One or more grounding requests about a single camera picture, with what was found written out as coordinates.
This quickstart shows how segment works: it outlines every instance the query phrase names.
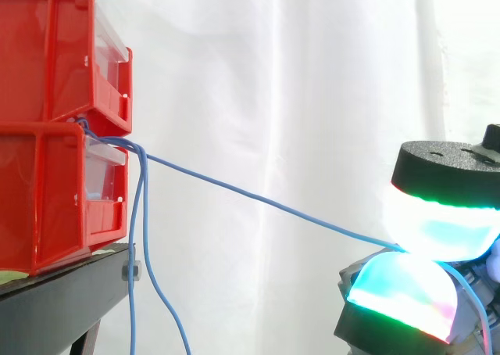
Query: led light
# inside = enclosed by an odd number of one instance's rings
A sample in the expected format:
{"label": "led light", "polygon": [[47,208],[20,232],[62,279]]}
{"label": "led light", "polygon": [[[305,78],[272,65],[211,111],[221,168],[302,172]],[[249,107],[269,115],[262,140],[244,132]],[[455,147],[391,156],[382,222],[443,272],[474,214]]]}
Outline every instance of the led light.
{"label": "led light", "polygon": [[455,286],[444,270],[430,260],[397,252],[368,261],[347,300],[444,342],[457,307]]}
{"label": "led light", "polygon": [[403,249],[440,261],[476,259],[500,234],[496,209],[441,205],[393,185],[387,190],[384,223]]}

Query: white curtain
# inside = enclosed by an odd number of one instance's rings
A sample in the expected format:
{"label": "white curtain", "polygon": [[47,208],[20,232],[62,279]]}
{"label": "white curtain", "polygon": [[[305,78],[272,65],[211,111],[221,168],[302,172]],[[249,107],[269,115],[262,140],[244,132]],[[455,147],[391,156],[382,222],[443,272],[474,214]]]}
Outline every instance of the white curtain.
{"label": "white curtain", "polygon": [[[445,136],[430,0],[98,3],[134,50],[133,140],[388,238],[382,193],[400,144]],[[132,164],[131,189],[137,177]],[[165,167],[150,182],[152,262],[193,354],[348,352],[333,334],[338,271],[377,247]],[[184,353],[146,275],[135,291],[137,354]],[[128,353],[128,317],[123,301],[103,319],[96,355]]]}

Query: red plastic drawer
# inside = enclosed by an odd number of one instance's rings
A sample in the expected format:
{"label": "red plastic drawer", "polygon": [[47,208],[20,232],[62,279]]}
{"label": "red plastic drawer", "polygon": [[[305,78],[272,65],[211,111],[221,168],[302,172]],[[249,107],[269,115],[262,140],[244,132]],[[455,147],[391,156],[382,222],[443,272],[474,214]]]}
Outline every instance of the red plastic drawer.
{"label": "red plastic drawer", "polygon": [[0,0],[0,122],[132,127],[132,53],[95,0]]}
{"label": "red plastic drawer", "polygon": [[0,124],[0,270],[37,274],[127,234],[127,152],[102,145],[123,157],[110,169],[89,141],[78,124]]}

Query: blue wire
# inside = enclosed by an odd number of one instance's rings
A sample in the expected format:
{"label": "blue wire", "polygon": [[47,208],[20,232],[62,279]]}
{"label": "blue wire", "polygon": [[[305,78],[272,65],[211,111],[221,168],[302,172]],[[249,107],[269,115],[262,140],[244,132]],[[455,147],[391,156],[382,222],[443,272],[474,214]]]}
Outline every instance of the blue wire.
{"label": "blue wire", "polygon": [[[218,185],[220,187],[229,189],[233,192],[239,193],[240,195],[244,195],[246,197],[249,197],[250,199],[254,199],[254,200],[260,201],[262,203],[274,206],[277,209],[280,209],[280,210],[283,210],[287,213],[293,214],[293,215],[300,217],[306,221],[313,222],[314,224],[318,224],[319,226],[329,228],[330,230],[339,232],[343,235],[347,235],[351,238],[361,240],[363,242],[369,242],[369,243],[372,243],[372,244],[377,245],[377,246],[389,248],[389,249],[392,249],[392,250],[397,251],[397,252],[405,252],[405,250],[403,248],[401,248],[400,246],[398,246],[396,244],[393,244],[390,242],[385,242],[383,240],[379,240],[376,238],[371,238],[369,236],[356,234],[355,232],[345,230],[344,228],[339,228],[338,226],[336,226],[334,224],[330,224],[326,221],[322,221],[318,218],[309,216],[308,214],[305,214],[299,210],[295,210],[293,208],[290,208],[289,206],[285,206],[281,203],[278,203],[274,200],[268,199],[264,196],[256,195],[254,193],[245,191],[244,189],[241,189],[241,188],[236,187],[234,185],[229,185],[228,183],[225,183],[223,181],[218,181],[218,180],[213,179],[211,177],[207,177],[206,175],[196,173],[194,171],[177,166],[174,163],[171,163],[171,162],[162,160],[158,157],[149,155],[145,152],[145,150],[141,146],[134,144],[133,142],[130,142],[130,141],[126,140],[125,138],[102,138],[101,141],[107,142],[109,144],[121,146],[122,148],[125,148],[131,152],[137,153],[139,156],[139,160],[141,163],[141,176],[139,178],[139,181],[140,181],[139,185],[137,186],[136,198],[140,195],[140,186],[141,186],[141,180],[142,180],[142,184],[144,185],[144,191],[145,191],[145,195],[143,198],[143,204],[144,204],[144,218],[143,218],[143,221],[144,221],[144,224],[143,224],[144,241],[143,241],[143,243],[144,243],[144,251],[145,251],[145,263],[146,263],[146,267],[148,269],[149,277],[152,281],[153,286],[155,287],[156,292],[158,293],[158,295],[160,296],[162,301],[165,303],[165,305],[169,309],[170,313],[172,314],[175,322],[177,323],[177,327],[179,328],[180,335],[183,339],[184,347],[186,349],[187,355],[191,355],[191,350],[190,350],[189,345],[188,345],[188,339],[187,339],[186,334],[184,332],[184,328],[183,328],[183,326],[180,322],[180,319],[177,316],[177,313],[175,312],[174,308],[172,307],[172,305],[170,304],[168,299],[163,295],[163,292],[162,292],[161,288],[159,287],[158,282],[156,281],[155,275],[154,275],[153,270],[152,270],[151,261],[149,259],[149,251],[148,251],[148,161],[147,161],[147,159],[153,160],[157,163],[161,163],[162,165],[168,166],[174,170],[180,171],[181,173],[190,175],[194,178],[202,179],[203,181],[207,181],[208,183],[212,183],[214,185]],[[457,280],[457,282],[465,289],[467,295],[471,298],[472,303],[476,307],[476,309],[479,313],[479,316],[480,316],[480,320],[481,320],[481,325],[482,325],[482,329],[483,329],[483,337],[484,337],[484,352],[487,353],[487,355],[493,355],[493,349],[491,346],[491,330],[490,330],[489,323],[488,323],[488,315],[486,314],[486,310],[484,309],[482,302],[477,297],[477,295],[473,291],[473,289],[470,287],[470,285],[466,281],[466,279],[457,270],[455,270],[453,267],[451,267],[450,265],[448,265],[446,263],[440,262],[438,264]]]}
{"label": "blue wire", "polygon": [[[159,284],[156,280],[156,276],[155,276],[155,273],[152,269],[152,264],[151,264],[151,260],[149,257],[149,240],[148,240],[148,238],[149,238],[148,237],[148,233],[149,233],[149,231],[148,231],[148,229],[149,229],[149,223],[148,223],[148,217],[149,217],[149,215],[148,215],[149,214],[149,208],[148,208],[148,205],[149,205],[149,202],[148,202],[149,201],[148,200],[149,172],[148,172],[148,159],[147,159],[146,151],[141,146],[139,146],[133,142],[130,142],[124,138],[113,138],[113,137],[100,138],[100,141],[128,149],[131,152],[135,152],[137,154],[137,156],[139,157],[139,162],[141,164],[141,175],[139,177],[139,184],[137,185],[137,191],[136,191],[136,195],[135,195],[135,199],[134,199],[134,208],[132,209],[132,218],[131,218],[130,222],[135,221],[135,214],[137,214],[137,207],[138,207],[138,198],[141,194],[141,186],[144,186],[144,197],[142,199],[142,202],[144,205],[143,226],[142,226],[143,232],[144,232],[144,234],[143,234],[143,246],[144,246],[145,264],[146,264],[146,268],[148,270],[149,279],[151,280],[151,283],[153,284],[153,287],[155,288],[155,291],[158,294],[159,298],[163,301],[163,303],[165,304],[165,306],[169,310],[170,314],[172,314],[172,317],[177,324],[180,336],[182,337],[182,342],[184,344],[184,348],[186,350],[186,354],[191,355],[191,348],[189,346],[188,337],[186,336],[186,332],[184,330],[182,322],[180,321],[180,318],[179,318],[177,312],[175,311],[175,309],[173,308],[172,304],[169,302],[169,300],[166,298],[165,294],[163,293],[163,291],[159,287]],[[133,283],[134,283],[133,275],[131,273],[132,266],[130,265],[130,260],[133,260],[133,258],[129,259],[129,275],[128,275],[129,286],[133,285]],[[129,288],[129,302],[131,302],[130,309],[131,310],[134,309],[134,297],[133,297],[133,295],[132,295],[132,297],[130,297],[130,288]],[[135,320],[135,315],[132,314],[130,311],[130,319],[132,319],[132,317],[134,317],[134,320]],[[132,341],[132,340],[130,341],[130,355],[134,355],[135,354],[135,322],[133,324],[131,323],[130,327],[131,327],[131,331],[133,333],[131,338],[134,338],[134,341]]]}

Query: transparent drawer front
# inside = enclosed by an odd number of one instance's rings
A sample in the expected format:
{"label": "transparent drawer front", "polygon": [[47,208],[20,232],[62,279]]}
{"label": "transparent drawer front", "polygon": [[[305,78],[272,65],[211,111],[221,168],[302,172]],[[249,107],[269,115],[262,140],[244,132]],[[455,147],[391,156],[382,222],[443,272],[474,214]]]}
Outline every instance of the transparent drawer front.
{"label": "transparent drawer front", "polygon": [[95,62],[101,75],[118,90],[118,67],[128,62],[128,50],[95,4]]}
{"label": "transparent drawer front", "polygon": [[87,200],[119,201],[115,193],[115,170],[125,166],[127,154],[86,136],[85,191]]}

